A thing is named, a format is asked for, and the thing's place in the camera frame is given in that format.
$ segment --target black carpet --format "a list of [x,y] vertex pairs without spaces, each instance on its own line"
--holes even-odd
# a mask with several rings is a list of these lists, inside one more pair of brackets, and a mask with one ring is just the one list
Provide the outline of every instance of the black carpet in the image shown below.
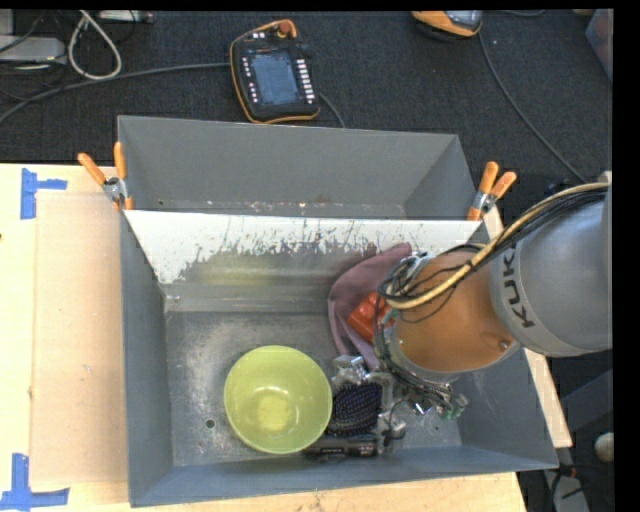
[[[25,33],[39,12],[16,10],[16,33]],[[290,18],[312,51],[315,89],[348,128],[457,134],[476,185],[489,160],[516,171],[518,182],[500,202],[505,223],[549,187],[595,181],[612,168],[612,84],[585,36],[590,18],[572,10],[535,17],[485,11],[480,37],[456,42],[426,36],[409,11],[154,13],[153,24],[106,26],[121,41],[123,73],[224,62],[241,33]],[[77,11],[52,11],[35,34],[67,41],[79,19]],[[85,34],[77,55],[90,72],[111,69],[111,54],[95,33]],[[69,68],[25,74],[6,66],[0,77],[0,116],[25,98],[81,79]],[[228,69],[123,78],[29,102],[4,118],[0,161],[75,163],[84,151],[111,165],[120,114],[246,121]],[[311,123],[339,126],[327,104]],[[560,396],[609,369],[611,356],[551,361]]]

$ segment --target bin floor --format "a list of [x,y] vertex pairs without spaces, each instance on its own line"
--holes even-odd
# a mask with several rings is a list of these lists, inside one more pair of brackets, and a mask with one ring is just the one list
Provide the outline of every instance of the bin floor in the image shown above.
[[[274,457],[242,443],[226,418],[226,376],[246,352],[285,345],[310,356],[327,377],[334,375],[332,361],[338,351],[324,315],[169,312],[166,327],[175,466]],[[396,449],[461,444],[456,422],[442,421],[434,410],[416,416],[407,406],[396,408],[395,414],[408,425]]]

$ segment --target blue tape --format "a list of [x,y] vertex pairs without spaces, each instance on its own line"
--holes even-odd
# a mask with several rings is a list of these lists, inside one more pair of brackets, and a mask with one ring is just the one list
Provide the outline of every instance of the blue tape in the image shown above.
[[11,465],[11,490],[0,496],[0,510],[30,512],[32,507],[55,507],[67,504],[69,489],[53,492],[31,492],[29,457],[14,453]]
[[65,180],[38,180],[38,175],[29,169],[22,169],[22,191],[20,197],[20,218],[33,219],[36,216],[36,192],[40,189],[66,190]]

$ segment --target red object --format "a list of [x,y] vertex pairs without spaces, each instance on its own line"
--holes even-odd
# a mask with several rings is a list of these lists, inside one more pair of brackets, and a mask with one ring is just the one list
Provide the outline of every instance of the red object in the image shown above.
[[[363,301],[358,304],[347,317],[347,323],[369,343],[373,343],[373,317],[376,312],[377,300],[378,294],[376,292],[369,292]],[[380,298],[379,308],[378,319],[382,319],[384,315],[391,310],[391,306],[389,306],[383,298]],[[386,327],[391,324],[393,324],[393,320],[390,320]]]

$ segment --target clamp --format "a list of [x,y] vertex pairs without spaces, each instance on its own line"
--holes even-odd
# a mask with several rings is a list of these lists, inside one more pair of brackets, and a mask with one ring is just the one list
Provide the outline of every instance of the clamp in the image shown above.
[[488,162],[485,166],[480,186],[467,213],[467,220],[480,220],[484,217],[516,181],[517,175],[513,171],[505,172],[496,181],[498,170],[498,164],[495,162]]
[[113,160],[116,166],[117,177],[108,178],[96,165],[93,159],[87,153],[78,154],[78,162],[84,167],[94,181],[102,187],[107,195],[114,202],[114,207],[124,210],[133,210],[133,198],[129,194],[127,188],[127,168],[124,162],[124,154],[122,152],[122,143],[116,142],[113,146]]

